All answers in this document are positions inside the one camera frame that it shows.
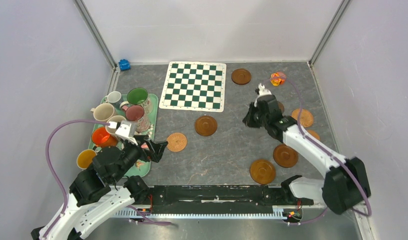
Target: green and white chessboard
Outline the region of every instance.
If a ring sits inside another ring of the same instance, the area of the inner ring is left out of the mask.
[[[226,64],[172,61],[159,107],[161,109],[222,112]]]

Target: pink cup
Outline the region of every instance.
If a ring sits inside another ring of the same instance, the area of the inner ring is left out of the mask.
[[[145,114],[143,107],[139,105],[133,105],[129,108],[123,107],[123,110],[126,112],[126,118],[129,121],[136,123],[136,131],[142,133],[151,126],[148,115]]]

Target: blue toy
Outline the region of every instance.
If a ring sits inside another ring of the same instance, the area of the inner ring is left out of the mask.
[[[118,66],[120,66],[120,70],[124,71],[124,70],[129,70],[130,69],[130,63],[129,61],[125,60],[125,59],[121,59],[118,62]]]

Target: yellow cup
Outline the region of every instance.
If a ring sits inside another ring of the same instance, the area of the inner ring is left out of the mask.
[[[77,157],[77,166],[81,169],[86,169],[96,156],[96,152],[92,149],[86,149],[82,151]]]

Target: white enclosure wall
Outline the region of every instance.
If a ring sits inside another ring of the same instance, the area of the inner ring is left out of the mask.
[[[116,61],[306,61],[341,0],[84,0]]]
[[[354,0],[315,64],[337,143],[366,165],[379,238],[408,239],[408,0]]]
[[[111,71],[73,1],[0,0],[0,240],[31,239],[61,206],[46,140],[63,122],[92,118]],[[92,128],[63,128],[51,143],[66,188]]]

